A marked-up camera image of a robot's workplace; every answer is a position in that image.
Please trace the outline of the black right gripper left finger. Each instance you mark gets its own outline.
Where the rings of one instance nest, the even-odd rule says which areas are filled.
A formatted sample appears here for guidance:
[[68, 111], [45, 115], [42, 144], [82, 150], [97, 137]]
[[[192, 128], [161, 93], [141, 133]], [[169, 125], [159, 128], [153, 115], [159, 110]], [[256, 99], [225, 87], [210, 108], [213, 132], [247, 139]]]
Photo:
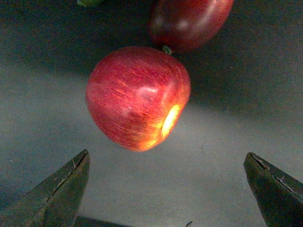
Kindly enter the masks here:
[[83, 150], [22, 199], [0, 212], [2, 227], [72, 227], [89, 179]]

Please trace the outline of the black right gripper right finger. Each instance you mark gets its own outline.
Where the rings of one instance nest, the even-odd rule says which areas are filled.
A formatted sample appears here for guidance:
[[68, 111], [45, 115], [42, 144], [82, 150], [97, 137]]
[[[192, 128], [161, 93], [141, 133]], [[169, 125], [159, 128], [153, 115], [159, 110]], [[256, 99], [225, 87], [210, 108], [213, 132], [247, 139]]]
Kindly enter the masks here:
[[249, 152], [244, 169], [250, 189], [268, 227], [303, 225], [303, 184]]

